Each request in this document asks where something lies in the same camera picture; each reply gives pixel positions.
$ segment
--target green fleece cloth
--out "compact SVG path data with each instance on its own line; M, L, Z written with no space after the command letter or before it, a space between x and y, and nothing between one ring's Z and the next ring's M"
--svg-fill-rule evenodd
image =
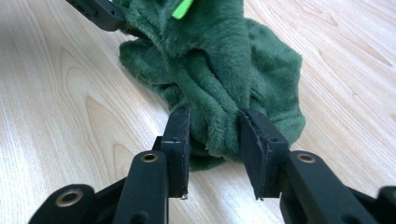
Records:
M266 115L295 142L301 56L267 27L243 17L241 0L195 0L177 20L181 0L114 0L137 36L120 46L120 61L157 92L171 112L191 109L191 169L241 161L238 110Z

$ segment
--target green towel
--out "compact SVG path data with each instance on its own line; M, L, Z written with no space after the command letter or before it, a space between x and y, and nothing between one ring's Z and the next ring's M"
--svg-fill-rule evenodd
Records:
M242 0L195 0L176 19L182 2L113 1L127 20L120 29L138 37L121 44L121 63L171 112L191 109L191 169L241 161L239 109L263 113L295 142L305 124L298 104L301 56L245 19Z

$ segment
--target wooden table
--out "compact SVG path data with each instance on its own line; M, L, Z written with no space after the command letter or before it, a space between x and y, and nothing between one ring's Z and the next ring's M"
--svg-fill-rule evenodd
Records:
M0 3L0 223L26 223L56 189L96 190L151 149L166 104L129 77L118 46L65 1ZM245 1L246 16L304 57L307 124L291 149L319 154L348 186L396 184L396 3ZM255 201L242 165L192 173L171 223L279 223L279 200Z

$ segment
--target wood grain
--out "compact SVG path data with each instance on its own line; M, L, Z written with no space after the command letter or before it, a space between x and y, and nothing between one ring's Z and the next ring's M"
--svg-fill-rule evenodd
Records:
M0 2L0 223L26 223L56 189L102 189L151 149L166 105L129 77L118 46L65 1ZM307 125L292 149L319 154L348 186L396 185L396 3L245 1L246 16L303 55ZM242 165L191 174L171 223L280 223Z

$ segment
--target green plastic tag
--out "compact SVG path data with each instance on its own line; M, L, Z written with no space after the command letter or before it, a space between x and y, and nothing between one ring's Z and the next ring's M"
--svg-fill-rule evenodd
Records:
M189 10L192 2L193 0L182 0L181 3L178 4L172 16L177 20L182 19Z

